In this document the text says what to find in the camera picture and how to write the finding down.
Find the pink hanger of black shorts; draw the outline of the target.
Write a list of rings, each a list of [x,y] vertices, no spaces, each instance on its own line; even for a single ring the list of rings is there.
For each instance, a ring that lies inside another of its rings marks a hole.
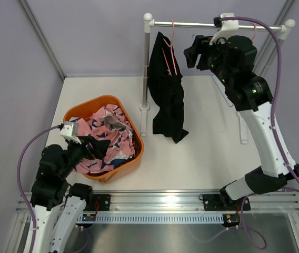
[[[174,70],[175,75],[177,75],[177,68],[176,68],[176,64],[175,64],[175,56],[174,56],[174,53],[173,53],[173,42],[174,42],[174,36],[175,36],[175,24],[174,24],[174,21],[172,19],[170,19],[170,22],[172,23],[172,28],[173,28],[172,38],[170,40],[170,43],[168,43],[165,39],[164,39],[164,42],[170,49],[170,54],[171,54],[171,59],[172,59],[172,64],[173,64],[173,70]],[[172,71],[171,71],[170,65],[168,63],[168,60],[167,60],[164,49],[162,49],[162,52],[163,52],[163,56],[164,56],[166,66],[167,66],[168,74],[169,74],[169,76],[172,76]]]

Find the pink patterned shorts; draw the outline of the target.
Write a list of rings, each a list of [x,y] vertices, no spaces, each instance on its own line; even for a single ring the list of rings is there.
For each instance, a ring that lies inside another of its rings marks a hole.
[[[93,155],[91,160],[83,159],[74,171],[84,174],[105,173],[135,158],[134,130],[119,106],[107,104],[94,112],[87,120],[72,117],[70,121],[78,123],[80,137],[91,135],[98,141],[111,141],[103,160]],[[90,145],[87,145],[87,148],[94,152],[94,148]]]

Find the black shorts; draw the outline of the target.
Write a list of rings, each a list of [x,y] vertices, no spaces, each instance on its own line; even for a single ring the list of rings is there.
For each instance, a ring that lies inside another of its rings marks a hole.
[[[157,115],[153,118],[152,130],[153,134],[162,134],[167,138],[172,138],[175,143],[179,143],[188,135],[188,131],[183,129],[183,76],[180,72],[176,57],[177,75],[175,75],[170,49],[165,44],[164,39],[170,43],[168,37],[158,32],[148,66],[147,85],[153,101],[159,107]],[[165,51],[172,76],[168,74],[162,49]]]

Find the blue hanger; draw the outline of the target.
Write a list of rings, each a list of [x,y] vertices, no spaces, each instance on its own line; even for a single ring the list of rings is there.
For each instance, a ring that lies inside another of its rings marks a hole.
[[[197,36],[198,35],[195,35],[195,34],[192,35],[192,38],[194,39],[193,43],[196,41]],[[200,59],[201,59],[201,54],[197,55],[194,68],[197,69],[197,65],[198,65],[198,62]],[[225,95],[224,86],[220,83],[219,79],[215,76],[215,74],[213,72],[211,72],[211,70],[206,70],[206,71],[208,71],[208,75],[212,78],[214,85],[217,87],[217,89],[220,92],[225,103],[228,105],[229,108],[233,108],[234,104]]]

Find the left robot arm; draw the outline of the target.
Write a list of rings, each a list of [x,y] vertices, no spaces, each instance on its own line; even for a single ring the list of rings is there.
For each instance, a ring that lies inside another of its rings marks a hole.
[[[110,195],[94,194],[91,186],[66,180],[83,159],[103,158],[109,144],[87,136],[69,141],[66,150],[58,144],[44,148],[31,198],[25,200],[32,219],[25,252],[63,252],[83,211],[97,215],[110,209]]]

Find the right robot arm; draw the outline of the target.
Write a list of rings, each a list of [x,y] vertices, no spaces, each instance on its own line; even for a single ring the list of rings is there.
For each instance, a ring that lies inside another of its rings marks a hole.
[[[184,50],[187,66],[211,71],[224,85],[225,95],[245,121],[256,145],[261,165],[220,189],[220,205],[232,209],[251,194],[279,190],[299,177],[299,163],[291,157],[272,116],[274,98],[267,81],[253,72],[257,49],[250,38],[198,35]]]

